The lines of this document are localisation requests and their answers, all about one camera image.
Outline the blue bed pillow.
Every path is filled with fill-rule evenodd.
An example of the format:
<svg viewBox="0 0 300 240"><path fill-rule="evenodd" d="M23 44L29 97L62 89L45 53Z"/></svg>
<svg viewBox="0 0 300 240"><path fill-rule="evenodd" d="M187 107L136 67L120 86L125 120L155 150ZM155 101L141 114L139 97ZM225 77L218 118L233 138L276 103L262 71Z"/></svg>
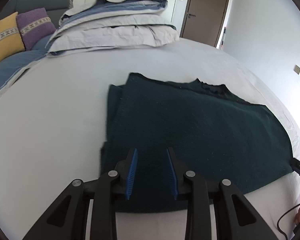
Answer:
<svg viewBox="0 0 300 240"><path fill-rule="evenodd" d="M14 54L0 62L0 96L11 87L25 72L37 62L44 58L51 47L48 43L51 35L41 38L29 51Z"/></svg>

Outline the dark green upholstered headboard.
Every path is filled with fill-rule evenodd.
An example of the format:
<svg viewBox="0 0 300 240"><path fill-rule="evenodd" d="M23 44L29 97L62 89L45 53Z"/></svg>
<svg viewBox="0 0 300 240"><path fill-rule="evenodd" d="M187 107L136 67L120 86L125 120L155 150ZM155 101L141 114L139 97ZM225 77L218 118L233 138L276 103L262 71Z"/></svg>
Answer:
<svg viewBox="0 0 300 240"><path fill-rule="evenodd" d="M14 12L25 13L38 8L45 8L47 15L56 28L61 16L73 8L74 0L9 0L0 12L0 20Z"/></svg>

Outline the wall switch plate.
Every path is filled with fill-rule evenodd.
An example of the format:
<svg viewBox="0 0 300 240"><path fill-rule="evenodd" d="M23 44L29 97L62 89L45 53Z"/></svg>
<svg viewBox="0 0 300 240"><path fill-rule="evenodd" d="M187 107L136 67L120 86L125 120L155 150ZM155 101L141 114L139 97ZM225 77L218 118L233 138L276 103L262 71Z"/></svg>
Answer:
<svg viewBox="0 0 300 240"><path fill-rule="evenodd" d="M298 65L294 66L294 72L296 72L296 74L300 74L300 67Z"/></svg>

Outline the yellow throw pillow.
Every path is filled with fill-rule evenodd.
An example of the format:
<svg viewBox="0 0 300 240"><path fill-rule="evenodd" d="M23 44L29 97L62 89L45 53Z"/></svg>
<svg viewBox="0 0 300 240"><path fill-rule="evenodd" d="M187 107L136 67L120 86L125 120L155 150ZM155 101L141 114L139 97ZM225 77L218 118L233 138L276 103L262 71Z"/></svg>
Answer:
<svg viewBox="0 0 300 240"><path fill-rule="evenodd" d="M18 12L14 12L0 20L0 62L25 50L16 18Z"/></svg>

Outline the brown wooden door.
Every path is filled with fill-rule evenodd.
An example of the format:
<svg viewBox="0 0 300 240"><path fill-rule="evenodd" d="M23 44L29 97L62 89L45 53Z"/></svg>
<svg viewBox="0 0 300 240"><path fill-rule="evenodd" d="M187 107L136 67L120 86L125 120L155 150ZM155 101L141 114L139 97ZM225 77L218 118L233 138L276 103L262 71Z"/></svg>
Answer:
<svg viewBox="0 0 300 240"><path fill-rule="evenodd" d="M229 0L188 0L180 36L216 47L228 4Z"/></svg>

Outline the folded grey blue duvet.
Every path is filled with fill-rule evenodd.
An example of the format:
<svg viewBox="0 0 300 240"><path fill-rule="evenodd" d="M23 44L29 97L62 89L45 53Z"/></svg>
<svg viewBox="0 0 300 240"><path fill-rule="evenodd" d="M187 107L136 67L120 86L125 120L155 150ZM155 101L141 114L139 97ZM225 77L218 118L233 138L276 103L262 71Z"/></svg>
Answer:
<svg viewBox="0 0 300 240"><path fill-rule="evenodd" d="M95 0L67 10L52 34L47 54L60 57L84 51L162 47L179 40L162 13L167 0Z"/></svg>

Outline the purple throw pillow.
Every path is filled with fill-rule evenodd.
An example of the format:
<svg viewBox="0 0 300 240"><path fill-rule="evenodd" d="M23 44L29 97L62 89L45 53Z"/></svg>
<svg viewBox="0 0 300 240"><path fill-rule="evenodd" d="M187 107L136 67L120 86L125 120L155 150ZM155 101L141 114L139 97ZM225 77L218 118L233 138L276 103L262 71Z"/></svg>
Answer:
<svg viewBox="0 0 300 240"><path fill-rule="evenodd" d="M31 50L39 40L56 31L45 8L18 14L16 21L26 50Z"/></svg>

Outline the dark green knit sweater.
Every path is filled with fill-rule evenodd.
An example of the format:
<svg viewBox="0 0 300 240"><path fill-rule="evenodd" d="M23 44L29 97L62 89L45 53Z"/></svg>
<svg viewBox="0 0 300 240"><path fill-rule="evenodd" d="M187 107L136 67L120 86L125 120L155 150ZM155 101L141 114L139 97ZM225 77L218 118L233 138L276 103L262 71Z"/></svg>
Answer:
<svg viewBox="0 0 300 240"><path fill-rule="evenodd" d="M132 195L115 208L126 213L185 210L171 193L167 148L209 181L230 179L242 193L292 172L289 136L265 106L249 103L225 85L175 83L138 73L108 90L106 142L101 172L138 150Z"/></svg>

